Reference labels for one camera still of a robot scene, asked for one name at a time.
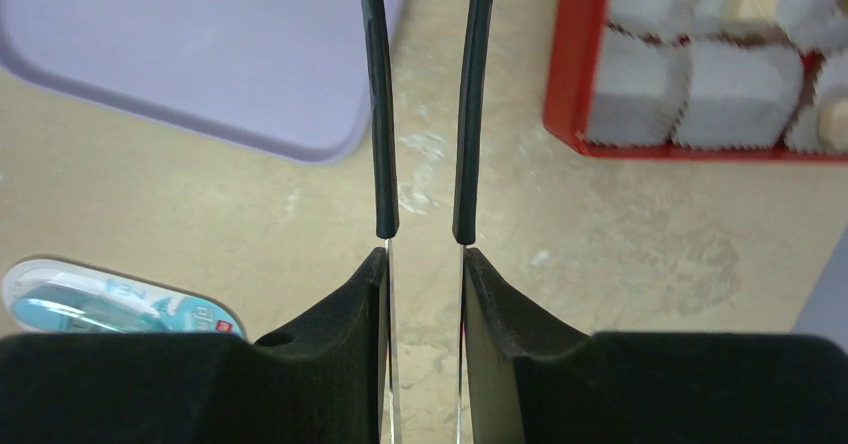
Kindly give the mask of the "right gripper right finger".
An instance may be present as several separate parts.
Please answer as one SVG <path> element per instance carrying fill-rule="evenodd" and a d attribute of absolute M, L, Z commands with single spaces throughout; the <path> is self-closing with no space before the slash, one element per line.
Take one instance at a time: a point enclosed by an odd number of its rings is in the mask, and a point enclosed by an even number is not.
<path fill-rule="evenodd" d="M 478 443 L 843 443 L 847 356 L 790 334 L 585 334 L 464 254 Z"/>

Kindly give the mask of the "metal tongs with black tips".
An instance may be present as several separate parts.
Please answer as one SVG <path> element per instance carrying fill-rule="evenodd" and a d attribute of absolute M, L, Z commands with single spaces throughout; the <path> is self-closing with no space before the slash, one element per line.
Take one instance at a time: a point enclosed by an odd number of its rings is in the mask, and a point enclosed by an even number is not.
<path fill-rule="evenodd" d="M 476 241 L 484 83 L 494 0 L 469 0 L 459 92 L 452 232 L 466 249 Z M 400 226 L 395 152 L 393 83 L 384 0 L 361 0 L 367 54 L 375 190 L 376 235 L 393 255 Z M 387 363 L 390 440 L 402 437 L 395 271 L 386 270 Z"/>

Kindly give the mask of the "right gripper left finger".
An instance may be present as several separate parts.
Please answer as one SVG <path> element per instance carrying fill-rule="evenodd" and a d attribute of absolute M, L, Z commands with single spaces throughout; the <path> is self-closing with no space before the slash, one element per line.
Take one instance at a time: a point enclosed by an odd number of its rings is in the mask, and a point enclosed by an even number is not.
<path fill-rule="evenodd" d="M 5 443 L 376 443 L 389 258 L 255 342 L 224 333 L 1 342 Z"/>

